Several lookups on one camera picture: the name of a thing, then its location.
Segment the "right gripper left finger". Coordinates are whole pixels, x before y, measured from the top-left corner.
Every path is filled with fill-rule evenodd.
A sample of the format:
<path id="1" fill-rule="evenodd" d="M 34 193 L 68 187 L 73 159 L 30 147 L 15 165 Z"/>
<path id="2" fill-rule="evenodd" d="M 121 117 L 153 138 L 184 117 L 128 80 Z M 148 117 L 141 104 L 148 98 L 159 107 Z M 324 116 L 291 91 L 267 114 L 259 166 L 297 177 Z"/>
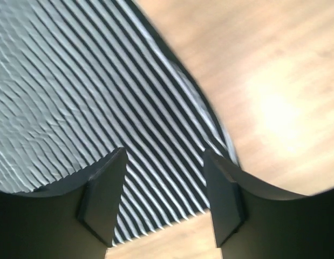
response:
<path id="1" fill-rule="evenodd" d="M 104 258 L 128 157 L 117 148 L 33 192 L 0 191 L 0 258 Z"/>

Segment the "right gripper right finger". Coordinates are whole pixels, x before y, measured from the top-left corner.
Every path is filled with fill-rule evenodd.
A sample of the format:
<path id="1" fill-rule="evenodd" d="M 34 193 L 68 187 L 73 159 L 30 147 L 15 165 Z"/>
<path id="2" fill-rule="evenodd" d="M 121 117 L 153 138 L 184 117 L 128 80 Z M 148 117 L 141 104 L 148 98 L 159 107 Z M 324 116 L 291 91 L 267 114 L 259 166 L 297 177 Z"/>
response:
<path id="1" fill-rule="evenodd" d="M 334 188 L 306 196 L 206 150 L 215 241 L 223 258 L 334 258 Z"/>

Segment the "black white striped tank top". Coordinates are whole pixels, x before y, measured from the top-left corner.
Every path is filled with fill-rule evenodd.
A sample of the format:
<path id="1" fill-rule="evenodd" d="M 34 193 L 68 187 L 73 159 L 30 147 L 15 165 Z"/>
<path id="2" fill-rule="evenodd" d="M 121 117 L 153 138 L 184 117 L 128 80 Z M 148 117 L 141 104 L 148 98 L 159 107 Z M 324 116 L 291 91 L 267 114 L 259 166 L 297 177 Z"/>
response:
<path id="1" fill-rule="evenodd" d="M 128 155 L 113 245 L 209 207 L 203 152 L 238 164 L 197 82 L 135 1 L 0 1 L 0 191 Z"/>

